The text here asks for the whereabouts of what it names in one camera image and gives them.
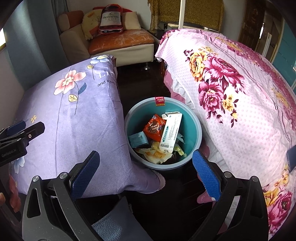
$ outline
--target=window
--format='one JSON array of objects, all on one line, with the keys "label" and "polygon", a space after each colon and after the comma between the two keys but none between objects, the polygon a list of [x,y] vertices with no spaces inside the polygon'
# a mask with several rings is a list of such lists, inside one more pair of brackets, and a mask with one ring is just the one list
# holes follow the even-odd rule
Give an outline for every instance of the window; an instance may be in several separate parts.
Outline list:
[{"label": "window", "polygon": [[0,31],[0,51],[6,47],[3,29]]}]

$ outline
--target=yellow pillow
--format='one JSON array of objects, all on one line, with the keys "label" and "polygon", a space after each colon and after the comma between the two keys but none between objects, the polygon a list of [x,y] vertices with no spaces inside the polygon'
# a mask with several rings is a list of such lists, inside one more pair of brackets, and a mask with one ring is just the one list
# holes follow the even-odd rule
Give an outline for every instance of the yellow pillow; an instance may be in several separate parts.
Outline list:
[{"label": "yellow pillow", "polygon": [[99,34],[102,9],[95,9],[84,15],[82,20],[82,31],[85,39],[90,40]]},{"label": "yellow pillow", "polygon": [[122,14],[122,23],[124,30],[141,29],[137,12],[124,12]]}]

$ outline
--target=hennessy bag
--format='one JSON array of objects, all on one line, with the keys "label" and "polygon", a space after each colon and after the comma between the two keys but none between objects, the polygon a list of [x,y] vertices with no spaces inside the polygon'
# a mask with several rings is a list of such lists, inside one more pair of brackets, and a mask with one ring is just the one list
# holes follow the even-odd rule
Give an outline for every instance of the hennessy bag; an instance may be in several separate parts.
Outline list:
[{"label": "hennessy bag", "polygon": [[110,4],[102,10],[100,34],[115,34],[123,32],[122,7]]}]

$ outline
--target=beige sofa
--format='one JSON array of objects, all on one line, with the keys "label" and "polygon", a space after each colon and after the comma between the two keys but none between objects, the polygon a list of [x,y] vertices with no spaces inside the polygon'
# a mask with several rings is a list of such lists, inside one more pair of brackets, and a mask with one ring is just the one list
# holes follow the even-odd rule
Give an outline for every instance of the beige sofa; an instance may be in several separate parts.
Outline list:
[{"label": "beige sofa", "polygon": [[122,34],[100,35],[86,40],[81,28],[82,11],[58,17],[60,40],[70,64],[102,54],[116,57],[116,66],[152,62],[154,39],[146,30],[125,30]]}]

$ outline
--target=cardboard box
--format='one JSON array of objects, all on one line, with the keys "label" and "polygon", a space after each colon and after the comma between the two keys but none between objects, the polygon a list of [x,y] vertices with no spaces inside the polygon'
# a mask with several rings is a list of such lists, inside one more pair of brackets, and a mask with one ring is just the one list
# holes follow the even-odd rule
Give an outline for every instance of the cardboard box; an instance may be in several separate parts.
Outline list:
[{"label": "cardboard box", "polygon": [[179,132],[182,114],[178,111],[166,112],[162,115],[162,118],[166,120],[166,124],[161,137],[159,149],[163,152],[172,153]]},{"label": "cardboard box", "polygon": [[144,145],[149,145],[148,139],[144,132],[139,132],[128,137],[132,148],[139,148]]}]

